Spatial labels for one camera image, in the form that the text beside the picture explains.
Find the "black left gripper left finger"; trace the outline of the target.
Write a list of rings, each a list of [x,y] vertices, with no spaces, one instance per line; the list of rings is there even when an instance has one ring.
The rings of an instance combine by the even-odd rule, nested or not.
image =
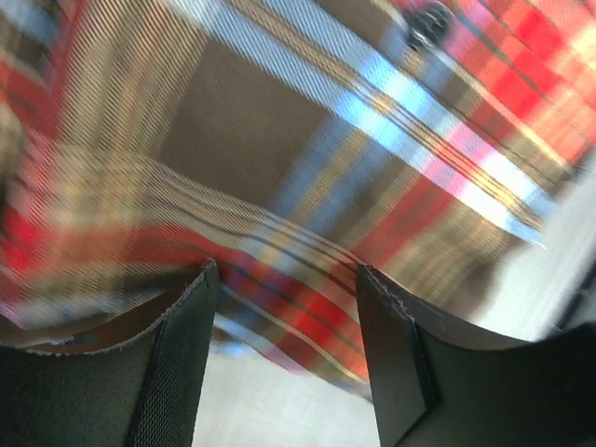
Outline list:
[[[209,354],[215,262],[91,326],[1,323],[5,446],[188,446]]]

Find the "red brown plaid shirt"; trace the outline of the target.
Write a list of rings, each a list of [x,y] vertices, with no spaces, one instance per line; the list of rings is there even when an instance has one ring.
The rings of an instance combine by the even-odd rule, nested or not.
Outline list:
[[[227,340],[364,384],[358,266],[468,315],[594,145],[591,1],[5,1],[1,313],[212,259]]]

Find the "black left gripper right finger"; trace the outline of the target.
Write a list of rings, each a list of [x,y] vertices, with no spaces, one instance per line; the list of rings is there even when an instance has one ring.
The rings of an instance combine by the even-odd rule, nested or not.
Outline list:
[[[595,326],[537,342],[488,331],[374,268],[357,301],[384,446],[591,446]]]

